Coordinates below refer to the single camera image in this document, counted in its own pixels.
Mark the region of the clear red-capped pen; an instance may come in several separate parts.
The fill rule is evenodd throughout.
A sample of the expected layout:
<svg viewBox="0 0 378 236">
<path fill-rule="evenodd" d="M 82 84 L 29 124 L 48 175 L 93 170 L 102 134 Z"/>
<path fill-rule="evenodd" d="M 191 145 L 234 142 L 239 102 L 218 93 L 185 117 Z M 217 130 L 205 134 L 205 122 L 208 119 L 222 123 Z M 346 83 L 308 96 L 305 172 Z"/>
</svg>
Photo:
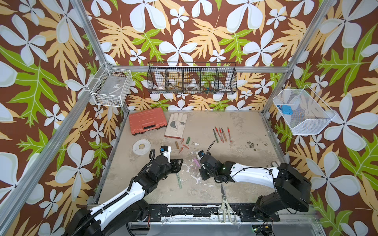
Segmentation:
<svg viewBox="0 0 378 236">
<path fill-rule="evenodd" d="M 219 135 L 220 135 L 220 139 L 221 139 L 221 141 L 224 143 L 224 139 L 223 139 L 223 135 L 222 135 L 221 128 L 219 128 Z"/>
</svg>

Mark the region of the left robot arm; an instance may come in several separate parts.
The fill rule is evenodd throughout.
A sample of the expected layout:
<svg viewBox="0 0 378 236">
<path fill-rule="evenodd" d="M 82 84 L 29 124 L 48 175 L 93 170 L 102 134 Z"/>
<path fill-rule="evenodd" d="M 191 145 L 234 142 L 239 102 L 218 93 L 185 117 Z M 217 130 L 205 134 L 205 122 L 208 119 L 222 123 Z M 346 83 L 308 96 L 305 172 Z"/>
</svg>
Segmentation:
<svg viewBox="0 0 378 236">
<path fill-rule="evenodd" d="M 107 202 L 88 209 L 81 208 L 66 226 L 65 236 L 109 236 L 122 225 L 144 219 L 149 204 L 143 200 L 169 174 L 181 171 L 184 159 L 171 159 L 169 151 L 155 150 L 149 154 L 150 161 L 133 177 L 129 186 Z"/>
</svg>

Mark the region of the red gel pen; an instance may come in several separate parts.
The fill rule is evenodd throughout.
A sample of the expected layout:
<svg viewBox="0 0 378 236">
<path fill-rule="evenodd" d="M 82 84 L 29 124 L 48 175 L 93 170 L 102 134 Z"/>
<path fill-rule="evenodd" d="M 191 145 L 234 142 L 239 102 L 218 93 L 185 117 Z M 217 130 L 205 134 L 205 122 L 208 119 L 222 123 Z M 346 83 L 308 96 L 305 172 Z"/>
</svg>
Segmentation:
<svg viewBox="0 0 378 236">
<path fill-rule="evenodd" d="M 230 134 L 230 129 L 229 129 L 229 127 L 227 127 L 227 131 L 228 131 L 229 141 L 230 141 L 230 143 L 232 143 L 232 139 L 231 139 L 231 134 Z"/>
</svg>

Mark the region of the brown gold pen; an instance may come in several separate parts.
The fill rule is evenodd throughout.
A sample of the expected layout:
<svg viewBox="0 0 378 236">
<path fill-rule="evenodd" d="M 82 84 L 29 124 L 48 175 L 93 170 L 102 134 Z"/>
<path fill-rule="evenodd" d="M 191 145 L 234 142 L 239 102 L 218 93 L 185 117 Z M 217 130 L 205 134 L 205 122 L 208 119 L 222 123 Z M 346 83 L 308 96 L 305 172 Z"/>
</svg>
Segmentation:
<svg viewBox="0 0 378 236">
<path fill-rule="evenodd" d="M 222 131 L 222 134 L 223 134 L 224 141 L 227 142 L 226 134 L 225 134 L 223 128 L 221 128 L 221 131 Z"/>
</svg>

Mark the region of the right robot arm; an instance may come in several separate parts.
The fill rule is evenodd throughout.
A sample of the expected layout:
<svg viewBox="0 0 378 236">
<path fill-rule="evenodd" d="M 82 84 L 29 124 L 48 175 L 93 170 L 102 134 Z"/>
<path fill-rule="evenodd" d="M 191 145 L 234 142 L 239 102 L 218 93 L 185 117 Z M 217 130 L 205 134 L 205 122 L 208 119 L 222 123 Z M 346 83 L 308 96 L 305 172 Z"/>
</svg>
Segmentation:
<svg viewBox="0 0 378 236">
<path fill-rule="evenodd" d="M 201 178 L 213 178 L 216 183 L 253 183 L 274 190 L 269 195 L 259 196 L 252 216 L 259 220 L 279 220 L 277 212 L 292 209 L 308 212 L 310 207 L 311 182 L 287 163 L 278 167 L 252 167 L 236 162 L 221 163 L 211 154 L 200 157 Z"/>
</svg>

